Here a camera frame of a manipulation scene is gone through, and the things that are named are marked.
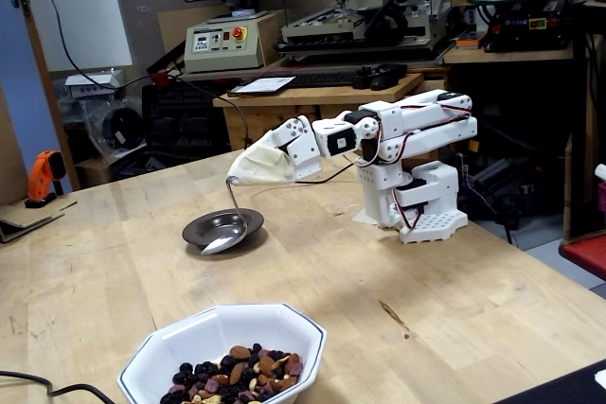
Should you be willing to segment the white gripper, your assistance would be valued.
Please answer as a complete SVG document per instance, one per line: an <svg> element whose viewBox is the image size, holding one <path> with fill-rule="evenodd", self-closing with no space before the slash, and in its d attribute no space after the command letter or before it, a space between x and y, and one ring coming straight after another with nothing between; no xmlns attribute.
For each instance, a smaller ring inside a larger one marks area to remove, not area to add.
<svg viewBox="0 0 606 404"><path fill-rule="evenodd" d="M306 116L289 118L271 129L269 141L274 147L286 146L286 153L294 166L295 181L302 181L322 170L319 147Z"/></svg>

